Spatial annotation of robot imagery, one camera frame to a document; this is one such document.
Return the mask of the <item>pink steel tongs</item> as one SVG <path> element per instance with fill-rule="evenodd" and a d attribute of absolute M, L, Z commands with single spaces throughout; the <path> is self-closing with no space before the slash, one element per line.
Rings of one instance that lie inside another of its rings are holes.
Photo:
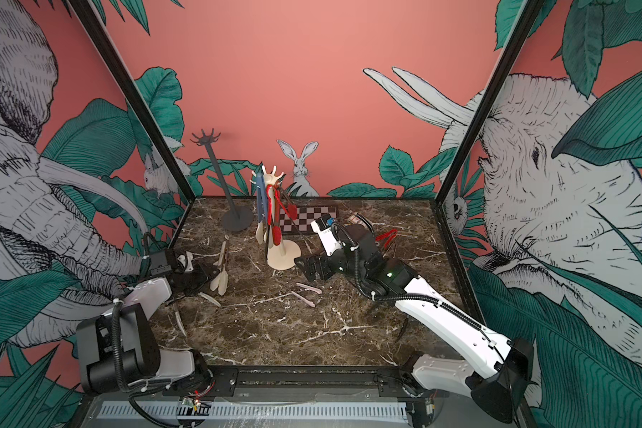
<path fill-rule="evenodd" d="M 291 291 L 291 294 L 310 308 L 315 308 L 315 301 L 309 299 L 308 296 L 321 296 L 323 294 L 323 291 L 317 287 L 306 285 L 304 283 L 296 283 L 295 286 L 297 287 L 297 289 Z"/>

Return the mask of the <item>cream utensil rack stand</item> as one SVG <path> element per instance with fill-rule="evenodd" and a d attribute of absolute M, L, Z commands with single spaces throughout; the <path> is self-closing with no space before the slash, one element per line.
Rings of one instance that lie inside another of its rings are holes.
<path fill-rule="evenodd" d="M 294 241 L 283 238 L 281 212 L 297 219 L 297 207 L 287 201 L 280 185 L 283 173 L 276 174 L 276 166 L 268 172 L 262 166 L 253 172 L 251 183 L 255 185 L 258 244 L 267 246 L 267 263 L 271 269 L 285 271 L 295 267 L 295 260 L 301 256 L 301 248 Z"/>

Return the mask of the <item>dark grey utensil rack stand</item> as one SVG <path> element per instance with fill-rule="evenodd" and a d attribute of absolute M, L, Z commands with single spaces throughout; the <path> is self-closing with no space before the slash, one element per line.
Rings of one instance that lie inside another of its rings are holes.
<path fill-rule="evenodd" d="M 228 188 L 228 183 L 226 183 L 226 178 L 219 166 L 219 160 L 212 148 L 212 144 L 216 143 L 220 137 L 219 134 L 215 135 L 214 132 L 215 129 L 213 128 L 210 135 L 207 135 L 202 129 L 202 134 L 200 136 L 193 134 L 193 142 L 206 149 L 214 172 L 216 173 L 220 186 L 226 196 L 226 202 L 228 203 L 229 210 L 222 217 L 222 226 L 224 230 L 228 232 L 241 232 L 251 226 L 251 223 L 253 222 L 253 212 L 247 207 L 237 206 L 233 200 L 232 194 Z"/>

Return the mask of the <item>red handled steel tongs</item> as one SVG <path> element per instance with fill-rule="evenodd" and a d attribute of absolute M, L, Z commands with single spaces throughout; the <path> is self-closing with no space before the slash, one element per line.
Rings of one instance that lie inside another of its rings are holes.
<path fill-rule="evenodd" d="M 274 226 L 276 223 L 276 186 L 267 185 L 267 222 L 269 226 Z"/>

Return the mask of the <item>red looped steel tongs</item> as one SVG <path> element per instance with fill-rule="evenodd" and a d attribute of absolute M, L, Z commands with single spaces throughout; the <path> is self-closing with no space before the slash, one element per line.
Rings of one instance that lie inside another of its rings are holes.
<path fill-rule="evenodd" d="M 388 251 L 392 245 L 392 242 L 398 236 L 399 231 L 396 228 L 389 230 L 381 235 L 376 237 L 376 244 L 381 251 Z"/>

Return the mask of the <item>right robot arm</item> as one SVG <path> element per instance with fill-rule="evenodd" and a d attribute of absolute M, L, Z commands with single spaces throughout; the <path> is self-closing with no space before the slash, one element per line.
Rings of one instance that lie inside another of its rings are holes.
<path fill-rule="evenodd" d="M 360 295 L 413 317 L 463 358 L 416 358 L 408 376 L 420 389 L 468 396 L 493 419 L 514 422 L 533 376 L 531 342 L 510 339 L 467 315 L 410 265 L 384 256 L 370 229 L 344 226 L 328 216 L 315 220 L 311 228 L 324 251 L 296 259 L 308 280 L 343 274 Z"/>

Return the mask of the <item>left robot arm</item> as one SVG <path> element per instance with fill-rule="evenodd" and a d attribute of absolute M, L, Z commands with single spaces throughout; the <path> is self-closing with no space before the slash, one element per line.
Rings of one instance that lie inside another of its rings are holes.
<path fill-rule="evenodd" d="M 82 321 L 76 339 L 84 392 L 100 395 L 159 387 L 174 396 L 207 395 L 214 388 L 215 374 L 204 358 L 195 350 L 163 350 L 150 318 L 175 294 L 195 296 L 217 274 L 200 266 L 162 267 L 100 315 Z"/>

